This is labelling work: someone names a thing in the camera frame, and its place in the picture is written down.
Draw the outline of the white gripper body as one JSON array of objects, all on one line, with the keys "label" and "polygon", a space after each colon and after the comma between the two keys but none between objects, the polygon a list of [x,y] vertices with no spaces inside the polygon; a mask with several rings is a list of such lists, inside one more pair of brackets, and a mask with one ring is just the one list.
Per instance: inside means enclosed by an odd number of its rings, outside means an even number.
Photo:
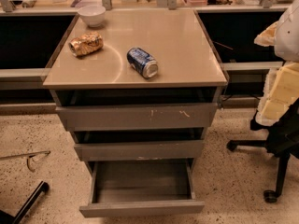
[{"label": "white gripper body", "polygon": [[298,98],[299,63],[286,62],[279,69],[271,68],[266,76],[255,121],[263,126],[272,126]]}]

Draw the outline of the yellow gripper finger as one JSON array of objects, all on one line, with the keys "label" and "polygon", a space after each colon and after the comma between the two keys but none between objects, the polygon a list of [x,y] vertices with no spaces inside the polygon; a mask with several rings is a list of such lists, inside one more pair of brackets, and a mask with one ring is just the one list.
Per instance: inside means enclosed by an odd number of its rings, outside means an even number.
[{"label": "yellow gripper finger", "polygon": [[270,26],[268,26],[265,30],[263,30],[255,37],[254,43],[262,47],[274,46],[277,25],[278,23],[275,21]]}]

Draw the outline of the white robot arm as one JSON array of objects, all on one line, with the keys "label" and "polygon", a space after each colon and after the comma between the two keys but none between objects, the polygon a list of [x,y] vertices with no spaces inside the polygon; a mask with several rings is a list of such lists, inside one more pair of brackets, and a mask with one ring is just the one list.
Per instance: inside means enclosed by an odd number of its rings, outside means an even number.
[{"label": "white robot arm", "polygon": [[254,43],[273,46],[275,55],[285,61],[279,69],[269,70],[255,115],[258,124],[272,126],[299,98],[299,0],[257,35]]}]

